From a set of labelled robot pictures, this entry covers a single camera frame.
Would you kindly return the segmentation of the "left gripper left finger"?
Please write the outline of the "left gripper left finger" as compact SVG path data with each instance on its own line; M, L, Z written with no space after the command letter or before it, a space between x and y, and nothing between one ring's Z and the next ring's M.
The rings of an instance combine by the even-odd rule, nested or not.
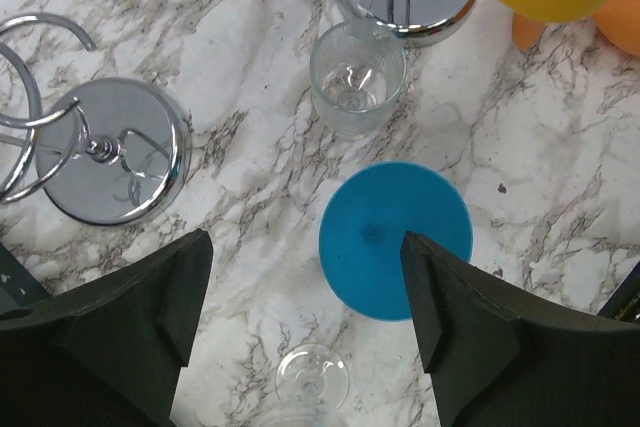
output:
M167 426L213 260L195 230L98 279L1 313L5 426Z

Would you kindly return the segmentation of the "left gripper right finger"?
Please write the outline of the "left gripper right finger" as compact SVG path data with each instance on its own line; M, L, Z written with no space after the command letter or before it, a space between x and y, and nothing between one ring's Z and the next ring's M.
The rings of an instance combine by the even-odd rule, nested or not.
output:
M413 232L402 270L444 426L635 426L639 326L524 291Z

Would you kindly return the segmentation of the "short ribbed clear glass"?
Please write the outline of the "short ribbed clear glass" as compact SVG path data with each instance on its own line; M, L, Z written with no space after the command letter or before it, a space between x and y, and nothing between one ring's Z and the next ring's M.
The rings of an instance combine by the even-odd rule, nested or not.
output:
M337 135L356 140L389 119L401 93L407 60L400 39L371 19L337 24L311 52L312 104Z

